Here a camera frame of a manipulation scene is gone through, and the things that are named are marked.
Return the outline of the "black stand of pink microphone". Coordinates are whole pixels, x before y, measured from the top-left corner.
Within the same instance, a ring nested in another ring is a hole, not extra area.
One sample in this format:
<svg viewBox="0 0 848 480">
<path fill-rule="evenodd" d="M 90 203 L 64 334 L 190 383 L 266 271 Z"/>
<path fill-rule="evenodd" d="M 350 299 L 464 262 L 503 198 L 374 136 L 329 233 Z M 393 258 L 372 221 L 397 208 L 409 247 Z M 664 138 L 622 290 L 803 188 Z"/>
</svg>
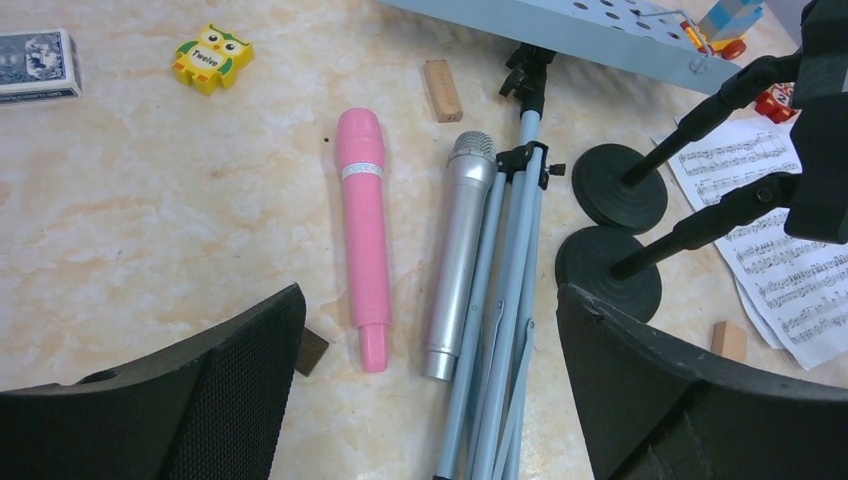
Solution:
<svg viewBox="0 0 848 480">
<path fill-rule="evenodd" d="M 583 228 L 557 253 L 558 284 L 577 286 L 647 323 L 662 298 L 657 263 L 683 250 L 697 250 L 775 209 L 787 209 L 784 231 L 789 236 L 845 244 L 847 95 L 808 100 L 790 137 L 802 164 L 800 173 L 771 173 L 737 188 L 647 246 L 612 227 Z"/>
</svg>

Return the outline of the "pink microphone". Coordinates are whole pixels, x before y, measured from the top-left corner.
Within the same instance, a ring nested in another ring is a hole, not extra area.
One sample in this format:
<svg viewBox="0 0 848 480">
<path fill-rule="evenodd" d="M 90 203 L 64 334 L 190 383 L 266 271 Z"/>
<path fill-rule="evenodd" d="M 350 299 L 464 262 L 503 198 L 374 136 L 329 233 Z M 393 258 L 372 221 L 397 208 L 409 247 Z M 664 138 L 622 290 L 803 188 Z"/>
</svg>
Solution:
<svg viewBox="0 0 848 480">
<path fill-rule="evenodd" d="M 351 320 L 359 332 L 368 373 L 386 370 L 392 321 L 383 202 L 385 146 L 376 114 L 352 108 L 341 114 L 336 164 L 342 187 Z"/>
</svg>

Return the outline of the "grey microphone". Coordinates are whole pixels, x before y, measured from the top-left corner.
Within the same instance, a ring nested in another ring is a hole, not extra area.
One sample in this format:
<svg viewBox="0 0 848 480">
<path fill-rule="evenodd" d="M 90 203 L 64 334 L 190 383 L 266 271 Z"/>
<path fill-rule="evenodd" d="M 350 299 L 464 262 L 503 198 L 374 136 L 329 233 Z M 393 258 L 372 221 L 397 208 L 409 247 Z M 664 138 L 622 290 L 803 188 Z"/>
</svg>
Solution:
<svg viewBox="0 0 848 480">
<path fill-rule="evenodd" d="M 488 192 L 498 167 L 490 135 L 459 135 L 448 158 L 449 203 L 423 374 L 449 381 L 458 360 Z"/>
</svg>

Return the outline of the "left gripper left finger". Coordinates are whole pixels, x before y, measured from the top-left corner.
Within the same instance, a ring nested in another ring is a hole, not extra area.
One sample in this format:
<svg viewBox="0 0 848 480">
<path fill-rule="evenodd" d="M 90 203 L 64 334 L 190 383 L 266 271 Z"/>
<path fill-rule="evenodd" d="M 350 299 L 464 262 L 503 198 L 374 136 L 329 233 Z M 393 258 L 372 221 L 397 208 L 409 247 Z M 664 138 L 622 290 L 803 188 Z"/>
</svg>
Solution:
<svg viewBox="0 0 848 480">
<path fill-rule="evenodd" d="M 80 381 L 1 395 L 5 479 L 266 479 L 306 319 L 290 285 Z"/>
</svg>

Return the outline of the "light blue music stand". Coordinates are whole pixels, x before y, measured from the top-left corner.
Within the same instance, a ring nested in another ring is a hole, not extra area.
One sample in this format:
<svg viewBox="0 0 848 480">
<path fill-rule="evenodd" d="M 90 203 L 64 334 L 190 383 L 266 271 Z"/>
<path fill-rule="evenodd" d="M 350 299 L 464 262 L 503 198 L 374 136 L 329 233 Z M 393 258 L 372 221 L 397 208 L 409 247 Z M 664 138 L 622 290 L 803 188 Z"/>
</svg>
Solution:
<svg viewBox="0 0 848 480">
<path fill-rule="evenodd" d="M 649 1 L 403 1 L 400 8 L 518 42 L 500 94 L 520 104 L 516 147 L 496 155 L 435 477 L 513 479 L 533 355 L 537 251 L 548 165 L 538 139 L 547 69 L 569 54 L 712 93 L 735 66 L 698 52 L 683 10 Z"/>
</svg>

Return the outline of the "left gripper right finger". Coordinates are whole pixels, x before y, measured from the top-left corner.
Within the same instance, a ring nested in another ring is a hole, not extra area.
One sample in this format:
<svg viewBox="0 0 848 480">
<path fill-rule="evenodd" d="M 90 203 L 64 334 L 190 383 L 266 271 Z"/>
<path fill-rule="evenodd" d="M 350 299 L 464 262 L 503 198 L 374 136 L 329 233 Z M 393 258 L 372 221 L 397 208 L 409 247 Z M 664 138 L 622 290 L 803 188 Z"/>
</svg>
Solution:
<svg viewBox="0 0 848 480">
<path fill-rule="evenodd" d="M 558 291 L 559 338 L 597 479 L 843 479 L 847 392 L 759 370 Z"/>
</svg>

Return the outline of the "black round microphone stand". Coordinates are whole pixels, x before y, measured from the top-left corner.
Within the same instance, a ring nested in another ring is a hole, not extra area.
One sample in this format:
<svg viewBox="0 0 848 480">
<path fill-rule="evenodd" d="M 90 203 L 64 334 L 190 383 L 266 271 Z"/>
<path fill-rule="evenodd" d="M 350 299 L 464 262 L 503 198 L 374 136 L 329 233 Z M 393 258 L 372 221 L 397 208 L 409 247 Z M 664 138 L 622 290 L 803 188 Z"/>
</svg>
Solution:
<svg viewBox="0 0 848 480">
<path fill-rule="evenodd" d="M 790 132 L 802 171 L 789 200 L 785 232 L 796 238 L 847 241 L 847 4 L 812 1 L 801 16 L 802 43 L 787 56 L 761 56 L 729 77 L 646 155 L 620 144 L 587 150 L 572 171 L 584 212 L 600 225 L 641 234 L 667 208 L 659 167 L 715 130 L 731 113 L 776 83 L 791 83 L 798 117 Z"/>
</svg>

